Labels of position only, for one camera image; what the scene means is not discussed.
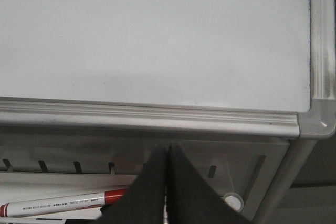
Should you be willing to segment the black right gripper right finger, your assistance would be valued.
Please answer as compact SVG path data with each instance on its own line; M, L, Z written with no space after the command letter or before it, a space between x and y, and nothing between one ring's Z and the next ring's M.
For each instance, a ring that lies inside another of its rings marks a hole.
M167 152L166 187L168 223L250 223L209 186L177 143Z

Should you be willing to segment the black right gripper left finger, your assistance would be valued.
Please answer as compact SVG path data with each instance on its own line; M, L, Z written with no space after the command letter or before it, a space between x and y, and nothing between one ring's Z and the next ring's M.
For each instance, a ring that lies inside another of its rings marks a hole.
M101 223L163 223L166 149L156 147L121 199L100 217Z

